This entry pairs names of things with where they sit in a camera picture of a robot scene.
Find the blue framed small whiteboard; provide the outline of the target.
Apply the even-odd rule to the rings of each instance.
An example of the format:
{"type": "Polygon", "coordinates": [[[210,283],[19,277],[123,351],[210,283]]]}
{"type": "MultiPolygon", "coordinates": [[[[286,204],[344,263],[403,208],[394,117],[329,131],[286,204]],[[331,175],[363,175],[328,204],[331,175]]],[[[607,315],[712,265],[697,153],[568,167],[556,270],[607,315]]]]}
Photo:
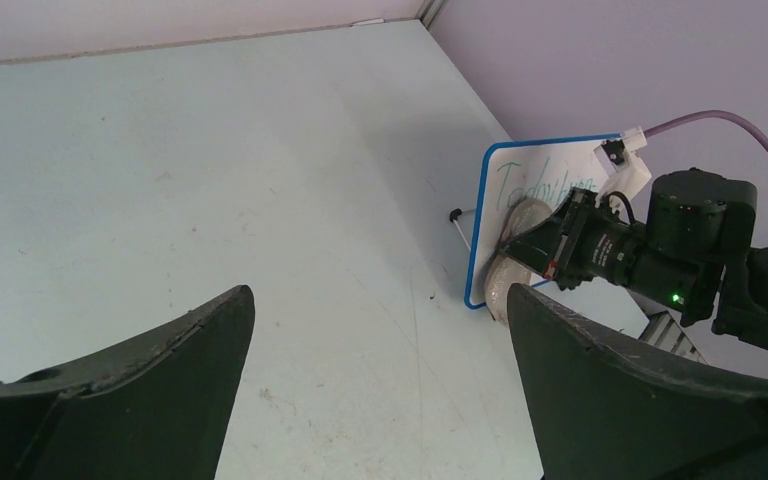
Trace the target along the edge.
{"type": "Polygon", "coordinates": [[[483,156],[475,207],[449,213],[469,251],[463,301],[467,308],[485,306],[486,271],[512,209],[525,198],[558,207],[574,188],[599,190],[610,176],[595,154],[618,133],[500,142],[483,156]]]}

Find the right aluminium frame post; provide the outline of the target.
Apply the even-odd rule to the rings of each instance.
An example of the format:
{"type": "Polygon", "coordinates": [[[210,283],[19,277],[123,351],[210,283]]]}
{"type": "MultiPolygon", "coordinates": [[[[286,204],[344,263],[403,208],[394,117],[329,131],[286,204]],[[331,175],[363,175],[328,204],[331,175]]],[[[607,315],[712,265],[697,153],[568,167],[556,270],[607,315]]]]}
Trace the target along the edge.
{"type": "Polygon", "coordinates": [[[447,0],[423,0],[415,18],[419,20],[426,29],[429,29],[447,3],[447,0]]]}

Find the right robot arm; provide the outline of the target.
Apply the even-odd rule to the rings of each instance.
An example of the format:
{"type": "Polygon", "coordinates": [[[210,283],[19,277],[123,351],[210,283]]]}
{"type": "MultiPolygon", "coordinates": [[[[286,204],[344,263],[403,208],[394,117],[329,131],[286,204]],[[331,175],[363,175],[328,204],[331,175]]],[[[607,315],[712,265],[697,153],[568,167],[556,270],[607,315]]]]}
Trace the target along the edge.
{"type": "Polygon", "coordinates": [[[755,248],[757,190],[698,169],[658,177],[645,221],[628,197],[575,188],[555,210],[500,243],[500,253],[563,290],[601,278],[708,320],[768,351],[768,247],[755,248]]]}

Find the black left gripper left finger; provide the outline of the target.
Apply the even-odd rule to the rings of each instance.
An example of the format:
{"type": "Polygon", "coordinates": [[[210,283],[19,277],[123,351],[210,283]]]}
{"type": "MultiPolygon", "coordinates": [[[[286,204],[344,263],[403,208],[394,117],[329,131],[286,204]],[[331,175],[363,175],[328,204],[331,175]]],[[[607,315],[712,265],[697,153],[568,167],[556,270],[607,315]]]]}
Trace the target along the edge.
{"type": "Polygon", "coordinates": [[[211,479],[255,325],[236,286],[93,354],[0,382],[0,479],[211,479]]]}

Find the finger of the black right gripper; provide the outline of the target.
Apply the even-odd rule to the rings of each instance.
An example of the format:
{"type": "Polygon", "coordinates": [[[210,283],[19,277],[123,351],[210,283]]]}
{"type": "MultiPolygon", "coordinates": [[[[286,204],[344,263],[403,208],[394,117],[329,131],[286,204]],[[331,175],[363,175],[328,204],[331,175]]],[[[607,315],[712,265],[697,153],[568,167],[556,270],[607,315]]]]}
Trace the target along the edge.
{"type": "Polygon", "coordinates": [[[500,239],[500,252],[544,279],[571,279],[573,248],[572,200],[558,207],[525,198],[508,216],[500,239]]]}

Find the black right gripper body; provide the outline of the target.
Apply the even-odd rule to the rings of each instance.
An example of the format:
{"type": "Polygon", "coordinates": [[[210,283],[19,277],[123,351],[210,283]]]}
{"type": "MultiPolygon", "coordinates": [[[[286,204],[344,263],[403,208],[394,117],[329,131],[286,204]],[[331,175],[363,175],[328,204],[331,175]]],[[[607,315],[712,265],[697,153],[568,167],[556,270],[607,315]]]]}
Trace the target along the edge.
{"type": "Polygon", "coordinates": [[[557,214],[562,218],[562,239],[553,280],[562,290],[574,290],[595,278],[628,287],[635,262],[644,244],[645,226],[636,220],[627,196],[614,191],[628,220],[609,203],[602,204],[591,190],[575,187],[557,214]]]}

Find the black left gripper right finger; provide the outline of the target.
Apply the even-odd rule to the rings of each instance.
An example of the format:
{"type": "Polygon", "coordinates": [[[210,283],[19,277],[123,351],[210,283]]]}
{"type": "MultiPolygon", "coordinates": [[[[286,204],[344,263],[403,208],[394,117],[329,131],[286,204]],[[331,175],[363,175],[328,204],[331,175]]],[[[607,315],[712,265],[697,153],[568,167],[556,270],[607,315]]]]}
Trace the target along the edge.
{"type": "Polygon", "coordinates": [[[768,379],[708,366],[523,285],[511,340],[548,479],[768,479],[768,379]]]}

